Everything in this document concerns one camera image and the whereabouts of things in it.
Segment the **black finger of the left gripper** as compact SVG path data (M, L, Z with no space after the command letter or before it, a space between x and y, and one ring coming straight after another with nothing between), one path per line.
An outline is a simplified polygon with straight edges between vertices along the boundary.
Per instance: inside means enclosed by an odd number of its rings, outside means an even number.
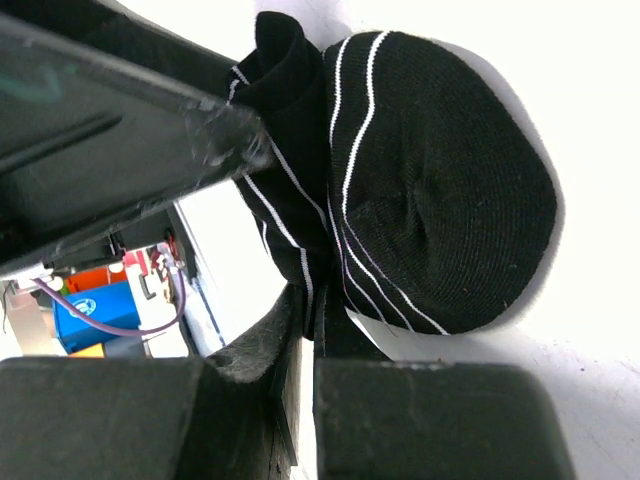
M115 1L1 5L1 271L56 262L269 166L231 62Z

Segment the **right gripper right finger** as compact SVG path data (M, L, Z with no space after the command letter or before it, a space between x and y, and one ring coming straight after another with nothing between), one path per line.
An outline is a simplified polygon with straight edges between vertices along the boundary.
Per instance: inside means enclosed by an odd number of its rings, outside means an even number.
M322 479L571 479L551 399L515 365L394 361L323 286L314 320Z

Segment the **black sock thin white stripes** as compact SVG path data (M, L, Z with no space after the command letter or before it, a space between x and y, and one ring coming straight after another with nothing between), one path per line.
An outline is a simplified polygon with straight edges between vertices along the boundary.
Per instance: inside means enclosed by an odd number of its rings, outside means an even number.
M305 337L319 314L350 313L463 334L532 280L556 222L553 181L454 53L397 31L319 50L296 19L264 11L227 85L266 126L273 165L236 185L300 296Z

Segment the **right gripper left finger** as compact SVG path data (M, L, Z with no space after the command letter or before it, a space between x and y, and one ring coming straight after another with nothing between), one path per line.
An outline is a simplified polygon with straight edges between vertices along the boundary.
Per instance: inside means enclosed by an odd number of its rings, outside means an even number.
M286 479L298 289L209 357L1 364L5 479Z

